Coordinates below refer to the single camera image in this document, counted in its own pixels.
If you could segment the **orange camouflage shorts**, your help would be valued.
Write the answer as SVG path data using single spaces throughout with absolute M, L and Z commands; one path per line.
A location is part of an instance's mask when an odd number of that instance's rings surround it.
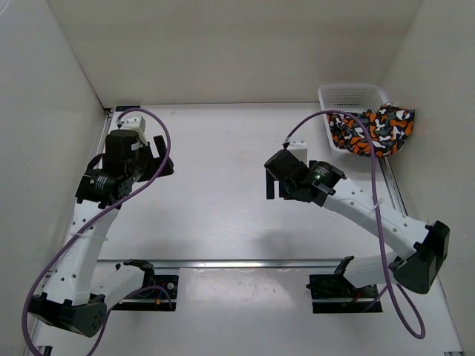
M 400 151 L 412 133 L 416 112 L 414 109 L 383 104 L 377 111 L 370 109 L 354 113 L 368 130 L 377 157 Z M 369 156 L 370 146 L 357 122 L 340 113 L 328 114 L 327 122 L 333 144 L 359 156 Z

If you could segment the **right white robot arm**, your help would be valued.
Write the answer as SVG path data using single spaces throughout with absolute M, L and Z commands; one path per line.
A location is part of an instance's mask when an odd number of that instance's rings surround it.
M 334 272 L 333 287 L 349 297 L 359 287 L 398 283 L 417 294 L 427 294 L 446 257 L 449 227 L 440 221 L 429 225 L 398 212 L 360 189 L 343 171 L 316 161 L 307 166 L 291 151 L 282 149 L 264 165 L 267 197 L 273 199 L 274 182 L 285 200 L 315 203 L 333 211 L 376 236 L 390 248 L 381 256 L 346 257 Z

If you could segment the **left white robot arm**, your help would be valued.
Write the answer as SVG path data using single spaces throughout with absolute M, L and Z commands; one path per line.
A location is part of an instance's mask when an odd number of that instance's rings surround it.
M 111 277 L 93 283 L 93 274 L 108 231 L 134 184 L 147 187 L 174 172 L 166 138 L 145 139 L 140 129 L 117 129 L 105 138 L 105 150 L 87 165 L 76 191 L 72 236 L 49 263 L 52 275 L 42 291 L 29 293 L 27 313 L 48 326 L 93 337 L 108 313 L 130 294 L 147 297 L 156 283 L 147 260 L 129 259 Z

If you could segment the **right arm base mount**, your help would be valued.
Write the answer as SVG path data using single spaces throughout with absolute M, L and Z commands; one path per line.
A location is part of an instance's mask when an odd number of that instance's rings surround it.
M 356 288 L 342 276 L 312 274 L 309 289 L 313 314 L 382 313 L 377 285 Z

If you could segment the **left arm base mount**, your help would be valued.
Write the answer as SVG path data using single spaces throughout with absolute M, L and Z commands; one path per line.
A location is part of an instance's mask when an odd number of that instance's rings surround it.
M 110 310 L 134 312 L 175 312 L 179 270 L 156 268 L 147 260 L 126 260 L 115 265 L 121 274 Z

